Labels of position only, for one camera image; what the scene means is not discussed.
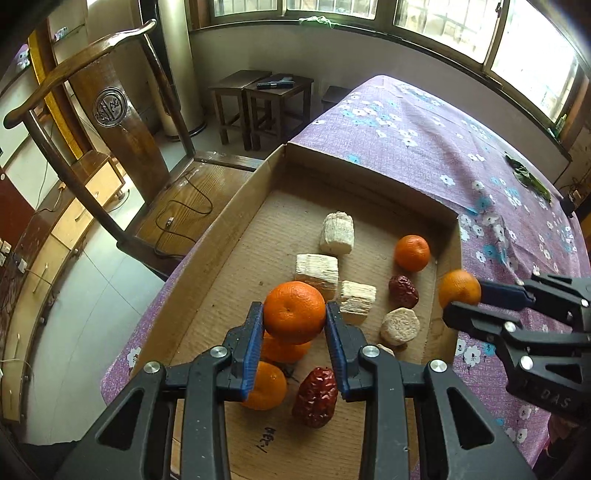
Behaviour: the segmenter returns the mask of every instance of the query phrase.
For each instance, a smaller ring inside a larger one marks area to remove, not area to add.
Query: cardboard tray
[[[190,362],[222,343],[229,328],[240,325],[252,301],[264,301],[279,283],[293,280],[296,255],[319,253],[324,217],[344,211],[353,217],[355,247],[339,258],[340,280],[374,285],[376,302],[361,328],[378,343],[379,327],[394,308],[388,280],[403,273],[393,263],[394,245],[416,233],[428,241],[432,259],[409,275],[420,301],[414,308],[419,335],[397,351],[397,358],[425,364],[433,358],[451,363],[457,333],[441,319],[437,280],[461,268],[457,215],[441,203],[389,177],[299,145],[275,150],[242,186],[201,238],[173,287],[142,348],[136,369],[151,360],[165,365]],[[288,379],[284,402],[270,411],[226,403],[230,469],[249,480],[355,479],[359,473],[365,403],[337,402],[327,426],[312,430],[298,424],[291,408],[299,382],[314,367],[329,367],[324,335]],[[178,468],[183,402],[177,408],[173,470]],[[417,461],[412,402],[407,402],[410,462]],[[266,427],[274,441],[257,447]]]

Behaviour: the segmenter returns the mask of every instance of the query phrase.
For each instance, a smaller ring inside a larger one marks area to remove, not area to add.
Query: metal screw head
[[[215,346],[210,351],[209,354],[214,358],[222,358],[228,354],[228,349],[224,346]]]
[[[531,370],[534,367],[534,361],[528,355],[522,356],[519,359],[519,364],[523,370]]]
[[[511,332],[511,333],[513,333],[514,331],[517,330],[517,327],[515,326],[515,323],[513,323],[513,322],[505,322],[503,324],[503,327],[505,327],[505,330],[507,330],[507,332]]]
[[[361,349],[361,353],[364,354],[365,356],[372,358],[372,357],[379,355],[379,348],[376,347],[375,345],[365,345]]]
[[[447,364],[443,360],[431,360],[429,366],[431,367],[431,370],[438,374],[447,370]]]
[[[147,374],[155,374],[160,370],[160,364],[158,362],[148,362],[144,365],[144,372]]]

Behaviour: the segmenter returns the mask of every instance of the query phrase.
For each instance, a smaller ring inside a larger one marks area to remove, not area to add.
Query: orange
[[[439,282],[439,305],[441,308],[445,308],[451,301],[478,305],[481,294],[478,280],[466,270],[447,272]]]
[[[255,386],[242,402],[252,410],[270,410],[279,405],[287,393],[287,380],[275,365],[259,362],[256,368]]]
[[[265,336],[262,339],[261,358],[281,364],[294,364],[308,353],[311,345],[311,342],[292,345],[277,340],[275,337],[269,335],[268,332],[265,332]]]
[[[269,292],[263,305],[265,330],[276,339],[300,345],[324,328],[326,306],[322,294],[301,281],[289,281]]]
[[[420,272],[427,266],[430,258],[429,244],[422,236],[402,237],[394,249],[394,260],[409,272]]]

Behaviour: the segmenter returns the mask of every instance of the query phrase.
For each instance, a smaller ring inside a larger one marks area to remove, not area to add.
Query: cabinet drawer
[[[69,252],[51,235],[41,247],[30,270],[46,281],[31,272],[27,273],[8,326],[4,360],[18,358],[29,361],[28,356],[38,325],[38,317],[50,290],[49,283],[55,279]],[[22,361],[3,362],[2,372],[4,373],[1,381],[2,416],[6,420],[20,421],[22,376],[31,374],[29,367]]]
[[[101,205],[107,203],[120,187],[121,181],[109,162],[105,163],[86,184],[88,191]],[[66,247],[72,249],[91,221],[92,215],[78,199],[74,199],[56,223],[52,234]]]

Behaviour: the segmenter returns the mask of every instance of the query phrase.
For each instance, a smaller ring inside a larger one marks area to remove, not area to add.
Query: purple tablecloth
[[[460,218],[463,268],[479,278],[513,283],[533,271],[591,276],[580,225],[564,215],[551,183],[487,127],[412,85],[374,77],[292,142],[371,168],[454,209]],[[551,203],[517,181],[505,152],[546,185]],[[102,393],[107,403],[125,386],[154,318],[190,256],[165,283],[106,373]],[[530,311],[520,319],[527,329],[566,331]],[[549,414],[505,391],[495,347],[461,333],[453,366],[527,461],[535,462],[548,438]]]

